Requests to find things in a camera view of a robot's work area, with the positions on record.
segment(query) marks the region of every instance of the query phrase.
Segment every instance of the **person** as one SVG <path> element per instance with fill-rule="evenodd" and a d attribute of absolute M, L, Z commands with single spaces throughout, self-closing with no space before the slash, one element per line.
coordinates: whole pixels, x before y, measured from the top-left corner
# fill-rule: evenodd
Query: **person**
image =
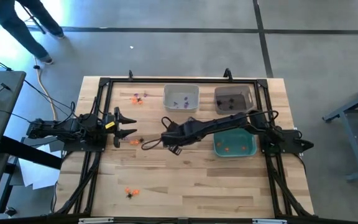
<path fill-rule="evenodd" d="M 52 18 L 40 0 L 16 0 L 39 20 L 39 22 L 55 37 L 65 38 L 63 29 Z M 0 0 L 0 25 L 8 31 L 23 47 L 41 62 L 52 64 L 48 52 L 31 35 L 25 23 L 17 16 L 15 0 Z"/>

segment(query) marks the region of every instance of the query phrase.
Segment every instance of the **teal bin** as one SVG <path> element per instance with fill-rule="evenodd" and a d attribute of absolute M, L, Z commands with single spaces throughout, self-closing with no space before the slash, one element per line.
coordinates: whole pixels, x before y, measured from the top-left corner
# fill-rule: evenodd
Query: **teal bin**
<path fill-rule="evenodd" d="M 253 156 L 257 150 L 255 136 L 242 128 L 215 133 L 214 150 L 221 157 Z"/>

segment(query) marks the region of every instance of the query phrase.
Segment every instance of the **wooden tabletop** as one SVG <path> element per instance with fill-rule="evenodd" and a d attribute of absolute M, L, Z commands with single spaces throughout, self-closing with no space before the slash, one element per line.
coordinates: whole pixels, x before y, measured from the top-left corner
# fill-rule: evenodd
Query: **wooden tabletop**
<path fill-rule="evenodd" d="M 96 96 L 100 77 L 84 77 L 76 114 L 89 113 Z M 213 105 L 214 89 L 231 84 L 200 84 L 200 107 L 196 113 L 172 113 L 162 104 L 164 83 L 115 83 L 110 111 L 115 106 L 121 113 L 137 120 L 122 125 L 122 129 L 136 128 L 119 149 L 108 138 L 102 154 L 94 195 L 92 216 L 114 217 L 205 217 L 205 218 L 270 218 L 272 199 L 264 156 L 260 150 L 252 157 L 218 157 L 213 151 L 212 135 L 201 142 L 183 147 L 176 156 L 158 145 L 143 151 L 129 141 L 159 138 L 165 130 L 160 120 L 168 116 L 177 123 L 192 116 L 201 121 L 223 117 Z M 276 124 L 283 129 L 293 128 L 284 80 L 268 79 L 272 107 L 280 115 Z M 133 105 L 134 93 L 147 97 L 143 105 Z M 313 213 L 305 171 L 294 155 L 283 154 L 288 188 L 304 208 Z M 58 210 L 78 186 L 84 152 L 74 152 L 63 163 L 57 186 Z M 125 188 L 139 190 L 132 199 L 126 198 Z M 280 208 L 284 212 L 281 191 Z M 85 207 L 88 188 L 85 189 Z"/>

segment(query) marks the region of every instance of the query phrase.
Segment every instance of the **white paper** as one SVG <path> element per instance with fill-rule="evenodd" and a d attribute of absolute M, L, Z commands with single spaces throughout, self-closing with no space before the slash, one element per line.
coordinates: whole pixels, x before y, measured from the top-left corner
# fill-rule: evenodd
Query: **white paper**
<path fill-rule="evenodd" d="M 61 152 L 50 152 L 49 145 L 43 145 L 38 150 L 61 158 Z M 32 184 L 33 190 L 53 186 L 59 178 L 60 170 L 35 164 L 25 159 L 19 159 L 25 186 Z"/>

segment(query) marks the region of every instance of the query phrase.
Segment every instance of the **white cable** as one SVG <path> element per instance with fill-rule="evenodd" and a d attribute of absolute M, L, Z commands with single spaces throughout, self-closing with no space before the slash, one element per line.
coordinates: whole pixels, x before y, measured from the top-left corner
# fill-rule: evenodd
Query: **white cable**
<path fill-rule="evenodd" d="M 35 62 L 35 65 L 38 66 L 37 59 L 36 59 L 35 57 L 34 57 L 34 62 Z M 46 96 L 49 98 L 50 107 L 51 107 L 52 113 L 53 113 L 53 120 L 54 120 L 54 121 L 57 121 L 57 114 L 56 114 L 55 105 L 53 105 L 53 101 L 52 101 L 52 99 L 50 98 L 47 89 L 45 89 L 44 85 L 42 84 L 40 69 L 35 69 L 35 71 L 37 72 L 38 83 L 40 84 L 40 86 L 41 86 L 42 90 L 44 91 L 44 93 L 46 94 Z"/>

